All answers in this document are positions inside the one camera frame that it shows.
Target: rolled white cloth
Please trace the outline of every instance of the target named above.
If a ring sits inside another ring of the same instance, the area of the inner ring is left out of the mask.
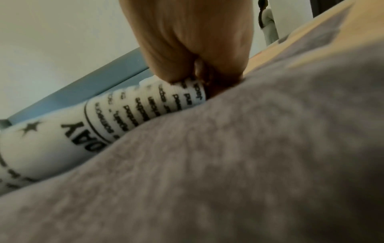
[[[63,173],[140,124],[206,100],[196,80],[149,79],[2,131],[0,195]]]

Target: dark hair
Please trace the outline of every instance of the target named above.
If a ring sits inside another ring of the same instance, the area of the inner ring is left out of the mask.
[[[259,25],[260,25],[260,28],[264,28],[264,24],[263,24],[263,21],[261,19],[261,16],[263,14],[263,11],[265,9],[265,0],[259,0],[259,8],[260,8],[260,13],[259,13]]]

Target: gray blanket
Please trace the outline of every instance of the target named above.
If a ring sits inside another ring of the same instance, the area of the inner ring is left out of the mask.
[[[382,242],[384,42],[298,53],[2,197],[0,242]]]

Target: white top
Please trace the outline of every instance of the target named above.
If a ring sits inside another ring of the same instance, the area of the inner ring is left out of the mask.
[[[264,28],[264,38],[265,42],[267,43],[267,46],[274,43],[279,39],[279,35],[277,34],[275,21],[273,19],[272,10],[270,8],[267,8],[263,11],[261,15],[261,21],[263,22]]]

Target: beige wall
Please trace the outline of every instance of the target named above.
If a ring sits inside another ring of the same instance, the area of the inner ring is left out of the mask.
[[[3,0],[0,35],[0,119],[138,47],[117,0]]]
[[[313,19],[310,0],[269,0],[279,37]]]

